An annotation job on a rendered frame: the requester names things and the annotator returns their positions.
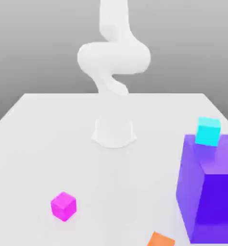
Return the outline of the small cyan cube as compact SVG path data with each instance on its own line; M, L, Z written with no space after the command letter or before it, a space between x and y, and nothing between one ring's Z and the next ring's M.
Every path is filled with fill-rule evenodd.
M219 119L199 117L195 143L217 147L220 139L221 122Z

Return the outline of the small magenta cube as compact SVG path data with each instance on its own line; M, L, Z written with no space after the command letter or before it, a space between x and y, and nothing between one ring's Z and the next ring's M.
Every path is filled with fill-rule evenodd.
M67 221L76 213L76 198L66 192L61 192L51 201L51 210L55 217Z

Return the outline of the small orange cube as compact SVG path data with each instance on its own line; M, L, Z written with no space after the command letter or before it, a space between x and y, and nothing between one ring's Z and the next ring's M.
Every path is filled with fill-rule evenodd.
M175 241L160 233L153 232L147 246L175 246Z

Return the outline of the large purple box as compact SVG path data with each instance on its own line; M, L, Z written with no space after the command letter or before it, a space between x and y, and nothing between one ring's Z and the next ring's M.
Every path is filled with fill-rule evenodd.
M176 198L192 244L228 244L228 135L217 147L185 135Z

